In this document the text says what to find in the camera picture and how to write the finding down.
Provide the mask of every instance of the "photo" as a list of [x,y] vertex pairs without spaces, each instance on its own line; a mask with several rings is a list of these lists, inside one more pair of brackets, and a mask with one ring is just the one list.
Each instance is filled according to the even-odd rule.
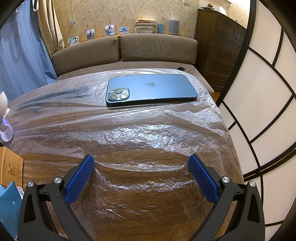
[[86,40],[94,39],[94,28],[86,31]]
[[79,36],[74,36],[68,39],[68,47],[79,43]]
[[119,34],[129,34],[128,27],[120,27],[119,29]]
[[105,36],[115,35],[114,25],[106,25],[105,30],[106,30]]

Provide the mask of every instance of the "sticker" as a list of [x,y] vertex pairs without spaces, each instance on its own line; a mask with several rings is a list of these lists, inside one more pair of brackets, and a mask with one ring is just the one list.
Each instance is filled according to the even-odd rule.
[[24,197],[24,191],[23,191],[23,189],[21,187],[17,187],[17,190],[18,190],[18,192],[20,194],[20,197],[22,199]]

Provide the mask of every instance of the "blue gripper pad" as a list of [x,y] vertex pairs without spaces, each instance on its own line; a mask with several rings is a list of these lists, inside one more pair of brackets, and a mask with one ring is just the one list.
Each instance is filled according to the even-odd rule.
[[188,167],[207,201],[216,205],[219,200],[218,186],[195,155],[189,157]]
[[66,186],[65,201],[68,206],[77,201],[84,185],[94,169],[94,158],[89,155],[78,168],[69,184]]

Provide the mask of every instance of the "sofa cushion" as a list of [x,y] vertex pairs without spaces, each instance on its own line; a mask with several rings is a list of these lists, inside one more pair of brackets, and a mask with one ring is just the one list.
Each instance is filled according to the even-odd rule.
[[123,34],[123,61],[168,61],[194,64],[197,41],[168,34]]
[[75,70],[66,74],[59,76],[57,80],[64,80],[68,78],[72,78],[75,76],[80,76],[84,74],[91,74],[97,72],[103,72],[108,70],[118,70],[118,69],[140,69],[140,68],[147,68],[147,69],[178,69],[179,67],[185,68],[186,72],[189,72],[195,78],[197,78],[209,91],[211,95],[213,95],[214,91],[212,87],[208,84],[204,77],[194,68],[191,64],[184,64],[184,63],[174,63],[174,62],[164,62],[164,61],[128,61],[123,62],[120,60],[116,63],[111,64],[104,64],[98,66],[92,66],[84,69]]
[[52,56],[57,75],[117,61],[119,61],[119,45],[116,36],[82,42],[57,51]]

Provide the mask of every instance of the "beige curtain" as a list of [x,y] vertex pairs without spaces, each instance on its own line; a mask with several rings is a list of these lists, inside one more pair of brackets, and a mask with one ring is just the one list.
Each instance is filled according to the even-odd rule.
[[54,10],[53,0],[39,0],[38,21],[41,35],[47,49],[52,56],[64,48],[64,41]]

